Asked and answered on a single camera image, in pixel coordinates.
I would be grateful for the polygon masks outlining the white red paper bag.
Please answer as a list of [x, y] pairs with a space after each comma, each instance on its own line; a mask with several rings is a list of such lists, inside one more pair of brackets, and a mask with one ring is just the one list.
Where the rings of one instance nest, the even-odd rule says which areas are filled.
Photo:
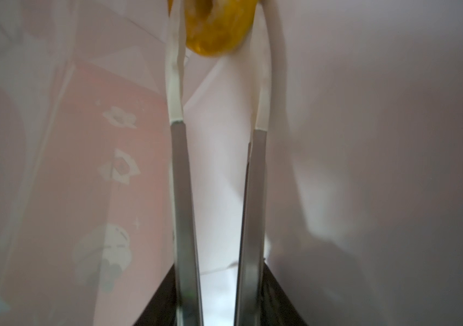
[[[307, 325], [463, 325], [463, 1], [262, 1], [265, 262]], [[0, 325], [174, 262], [166, 1], [0, 1]]]

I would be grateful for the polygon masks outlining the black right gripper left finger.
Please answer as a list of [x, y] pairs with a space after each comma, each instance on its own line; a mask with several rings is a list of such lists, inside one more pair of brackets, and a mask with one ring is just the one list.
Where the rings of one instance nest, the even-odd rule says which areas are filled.
[[134, 326], [176, 326], [176, 316], [177, 290], [172, 265]]

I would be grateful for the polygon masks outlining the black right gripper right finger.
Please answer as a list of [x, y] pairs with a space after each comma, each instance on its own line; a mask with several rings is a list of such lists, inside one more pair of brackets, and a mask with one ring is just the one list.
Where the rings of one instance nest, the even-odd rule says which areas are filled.
[[307, 326], [267, 264], [261, 283], [261, 325]]

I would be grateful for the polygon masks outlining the round yellow fake bun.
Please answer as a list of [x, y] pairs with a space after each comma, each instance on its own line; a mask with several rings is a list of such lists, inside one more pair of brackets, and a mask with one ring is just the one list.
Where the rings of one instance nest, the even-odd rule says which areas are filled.
[[253, 26], [258, 1], [185, 1], [186, 48], [202, 57], [233, 52]]

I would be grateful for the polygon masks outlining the steel tongs white tips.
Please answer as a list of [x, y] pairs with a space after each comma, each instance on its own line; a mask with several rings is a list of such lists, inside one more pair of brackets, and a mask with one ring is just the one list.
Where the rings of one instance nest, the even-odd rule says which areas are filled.
[[272, 50], [264, 4], [220, 57], [186, 48], [185, 1], [168, 15], [177, 325], [259, 325]]

